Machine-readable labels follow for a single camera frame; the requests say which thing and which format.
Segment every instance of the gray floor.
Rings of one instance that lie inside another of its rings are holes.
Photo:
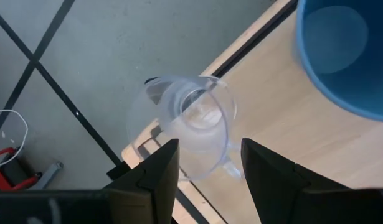
[[[34,51],[62,0],[0,0],[0,13]],[[76,0],[40,60],[108,145],[120,156],[129,143],[125,115],[149,77],[196,76],[272,0]],[[0,28],[0,109],[27,59]],[[62,161],[52,188],[98,188],[113,167],[51,87],[34,72],[15,110],[30,126],[24,155],[37,169]],[[10,116],[0,147],[19,142]]]

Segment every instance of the red object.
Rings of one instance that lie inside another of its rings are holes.
[[[8,153],[9,155],[13,155],[16,151],[12,148],[5,148],[0,150],[0,155]],[[28,186],[34,185],[37,182],[38,178],[36,176],[30,177],[21,183],[11,186],[11,184],[7,181],[6,177],[0,172],[0,190],[20,190],[24,189]]]

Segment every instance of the blue bucket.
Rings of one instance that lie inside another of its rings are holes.
[[[300,0],[300,61],[338,106],[383,121],[383,1]]]

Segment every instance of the clear plastic pitcher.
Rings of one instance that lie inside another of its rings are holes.
[[[180,180],[202,179],[218,166],[241,179],[227,157],[237,150],[229,140],[236,113],[232,94],[216,77],[158,77],[146,82],[131,105],[128,138],[142,159],[169,139],[179,139]]]

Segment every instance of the blue bucket rim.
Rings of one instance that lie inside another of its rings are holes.
[[[309,79],[315,87],[325,96],[327,99],[338,105],[339,107],[352,112],[356,115],[373,119],[376,121],[383,121],[383,115],[370,112],[368,110],[359,108],[357,106],[354,106],[348,102],[345,102],[344,100],[340,99],[338,96],[336,96],[334,93],[332,93],[317,77],[315,72],[313,71],[313,68],[310,64],[310,61],[308,59],[308,56],[306,54],[305,45],[303,44],[303,14],[305,12],[305,5],[307,0],[299,0],[299,4],[296,10],[296,45],[298,48],[298,53],[300,57],[300,62],[308,75]]]

